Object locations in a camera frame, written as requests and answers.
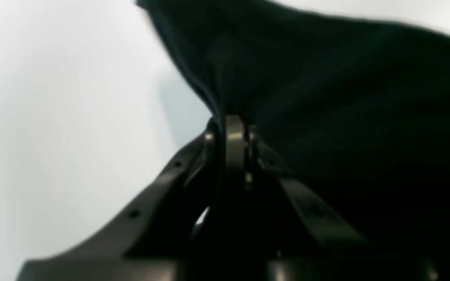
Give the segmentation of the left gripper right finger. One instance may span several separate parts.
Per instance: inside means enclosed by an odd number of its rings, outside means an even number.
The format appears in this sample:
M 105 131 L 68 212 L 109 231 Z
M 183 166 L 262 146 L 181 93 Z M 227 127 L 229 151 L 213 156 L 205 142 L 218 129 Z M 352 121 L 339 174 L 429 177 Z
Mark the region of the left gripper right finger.
M 368 241 L 236 115 L 225 118 L 225 205 L 253 280 L 370 279 Z

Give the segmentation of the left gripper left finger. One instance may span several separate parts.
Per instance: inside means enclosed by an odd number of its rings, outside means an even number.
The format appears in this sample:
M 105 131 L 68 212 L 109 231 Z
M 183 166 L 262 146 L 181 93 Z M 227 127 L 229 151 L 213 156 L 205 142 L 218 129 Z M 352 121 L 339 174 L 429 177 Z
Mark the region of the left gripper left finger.
M 218 130 L 180 149 L 114 219 L 57 256 L 29 260 L 18 281 L 180 281 L 181 258 L 216 186 Z

